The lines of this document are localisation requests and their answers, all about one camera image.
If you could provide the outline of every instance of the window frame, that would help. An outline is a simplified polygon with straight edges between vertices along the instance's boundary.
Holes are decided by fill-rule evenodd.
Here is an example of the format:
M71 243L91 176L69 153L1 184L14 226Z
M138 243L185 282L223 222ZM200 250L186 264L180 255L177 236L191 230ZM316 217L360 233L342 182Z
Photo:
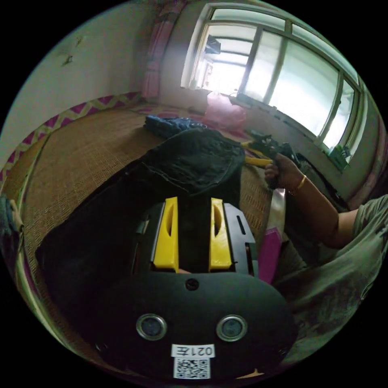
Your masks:
M194 58L195 59L194 59L194 61L192 61L192 66L191 66L191 69L189 72L189 74L190 74L189 87L190 88L196 89L196 85L194 85L194 83L196 81L196 79L195 79L196 72L198 71L199 63L203 59L203 58L201 58L201 56L204 55L204 50L202 50L202 49L203 49L204 45L206 44L207 30L208 30L209 26L211 26L211 25L247 25L247 26L256 27L256 34L255 34L253 41L246 40L246 41L252 42L252 48L251 48L250 54L248 56L247 64L245 66L245 74L243 76L243 79L242 79L242 82L241 82L241 85L240 85L240 88L238 91L237 100L238 101L240 100L244 103L247 103L248 105L255 105L255 106L261 106L261 107L264 105L265 107L270 108L269 102L270 102L270 99L271 99L272 94L274 92L276 82L279 78L280 71L281 71L283 63L284 63L287 44L288 44L289 40L292 40L292 41L306 47L307 49L309 49L313 53L319 55L323 60L328 62L330 65L332 65L338 71L339 76L338 76L338 81L337 81L337 88L336 88L335 97L334 97L334 100L332 102L332 106L331 106L328 118L326 120L326 123L325 123L321 133L318 136L315 136L312 132L310 132L307 128L305 128L299 122L296 122L294 119L283 114L281 111L279 111L279 113L286 116L287 121L292 125L292 127L296 127L300 132L302 132L302 134L304 136L309 138L313 142L314 145L319 147L321 150L327 152L329 149L323 143L323 140L330 129L330 125L333 122L333 119L335 118L338 107L340 105L341 96L342 96L342 89L343 89L343 84L344 84L344 80L345 80L354 90L354 99L353 99L352 109L351 109L351 113L350 113L350 116L348 119L348 123L345 127L345 131L344 131L344 133L339 141L339 144L342 146L348 146L348 147L351 145L352 139L355 138L355 136L357 135L357 133L360 129L360 121L361 121L360 116L362 115L361 107L362 107L362 100L363 100L363 94L364 94L363 88L360 86L361 80L358 77L358 84L355 83L352 76L349 75L347 73L347 71L339 63L337 63L335 60L333 60L330 56L328 56L326 53L324 53L318 47L316 47L316 46L310 44L309 42L293 35L292 34L292 26L297 25L297 26L305 29L306 31L317 36L319 39L324 41L326 44L333 47L326 39L324 39L324 37L318 36L315 31L306 28L304 25L302 25L297 20L294 20L294 19L292 19L288 16L285 16L285 15L280 15L277 12L271 11L268 9L263 9L263 8L259 8L259 7L252 7L249 5L235 5L235 4L217 5L214 3L209 4L208 7L209 7L209 9L206 11L206 15L204 15L205 16L204 21L202 23L201 29L199 31L199 36L198 36L198 39L196 42L195 51L194 51L194 55L195 55ZM214 11L216 9L221 9L221 8L255 11L255 12L258 12L261 14L274 16L274 17L285 20L285 29L280 30L278 28L271 27L268 25L254 23L254 22L248 22L248 21L211 20ZM245 86L248 82L248 77L249 77L250 71L252 69L257 50L259 48L260 38L261 38L264 31L278 34L283 39L282 39L282 43L280 46L280 51L279 51L279 55L278 55L278 58L276 61L275 69L274 69L274 72L272 75L272 79L271 79L270 84L268 86L266 95L264 96L264 99L261 102L261 101L255 100L253 98L250 98L246 95L243 95L242 92L244 91ZM341 55L340 52L335 47L333 47L333 48L338 52L339 55Z

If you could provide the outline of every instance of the window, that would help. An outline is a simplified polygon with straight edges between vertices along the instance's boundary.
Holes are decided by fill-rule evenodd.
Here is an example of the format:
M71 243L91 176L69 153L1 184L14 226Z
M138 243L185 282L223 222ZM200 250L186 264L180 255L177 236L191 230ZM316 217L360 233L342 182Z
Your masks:
M219 49L206 50L218 42ZM360 87L348 61L314 33L274 14L213 8L203 26L190 86L274 106L324 150L345 145Z

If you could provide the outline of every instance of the pink zigzag pattern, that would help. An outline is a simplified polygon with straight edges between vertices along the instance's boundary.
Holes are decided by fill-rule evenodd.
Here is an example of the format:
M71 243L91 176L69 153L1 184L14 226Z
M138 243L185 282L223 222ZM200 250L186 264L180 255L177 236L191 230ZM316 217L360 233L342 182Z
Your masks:
M124 103L121 100L117 100L117 102L112 106L112 108L118 108L121 106L125 105L130 105L133 100L135 100L137 97L140 97L140 92L129 92L125 93L122 96L125 97L127 100L127 103ZM32 131L22 142L23 148L27 146L27 149L32 146L35 141L40 140L42 137L46 136L48 133L52 132L54 128L63 128L67 124L71 123L72 121L76 120L77 118L81 118L85 115L90 115L96 112L99 112L100 110L104 110L108 108L108 104L115 98L115 96L110 95L110 96L105 96L105 97L100 97L98 99L89 101L89 104L92 105L89 111L85 114L84 108L88 104L87 102L83 102L81 104L78 104L76 106L73 106L72 108L68 109L67 111L63 112L62 114L57 114L56 116L50 118L47 120L40 128ZM103 108L99 106L95 106L95 102L100 102L101 104L104 105ZM76 119L72 119L66 115L66 112L72 112L75 113L78 117ZM14 152L10 155L8 158L5 166L3 169L0 171L0 185L4 182L5 176L9 175L9 171L11 168L15 165L15 163L18 161L18 159L24 154L25 151L21 151L20 146L16 147Z

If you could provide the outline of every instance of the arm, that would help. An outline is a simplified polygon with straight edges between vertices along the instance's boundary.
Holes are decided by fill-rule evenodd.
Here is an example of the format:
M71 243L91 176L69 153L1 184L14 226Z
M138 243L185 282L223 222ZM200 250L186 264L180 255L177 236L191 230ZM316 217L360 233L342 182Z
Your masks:
M292 192L295 201L316 238L329 248L341 249L353 239L357 210L338 214L328 199L287 157L278 154L277 166L266 167L266 180L278 178L278 187Z
M320 242L329 248L341 249L352 241L357 210L338 214L308 178L294 193L294 198Z

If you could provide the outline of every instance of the white wall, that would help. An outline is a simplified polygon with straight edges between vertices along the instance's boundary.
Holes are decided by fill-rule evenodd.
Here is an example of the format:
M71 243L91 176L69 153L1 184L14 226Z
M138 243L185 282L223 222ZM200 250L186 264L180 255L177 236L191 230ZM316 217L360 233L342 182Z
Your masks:
M198 20L205 0L189 3L182 11L171 34L169 44L163 59L160 77L159 102L166 105L194 109L205 112L207 106L207 91L190 90L181 87L181 81L188 77L185 68L186 55L194 54L195 43L192 35L200 32L201 20ZM317 147L307 140L299 131L261 111L249 111L247 126L256 128L262 133L272 134L279 142L289 142L297 151L304 154L318 168L326 179L337 189L344 199L351 195L366 179L375 155L378 141L377 111L368 97L368 111L365 121L365 131L360 139L359 147L350 161L349 166L341 174Z
M0 138L0 166L51 117L92 99L140 91L157 2L128 2L63 39L19 91ZM78 37L83 37L75 48ZM67 55L73 62L61 66Z

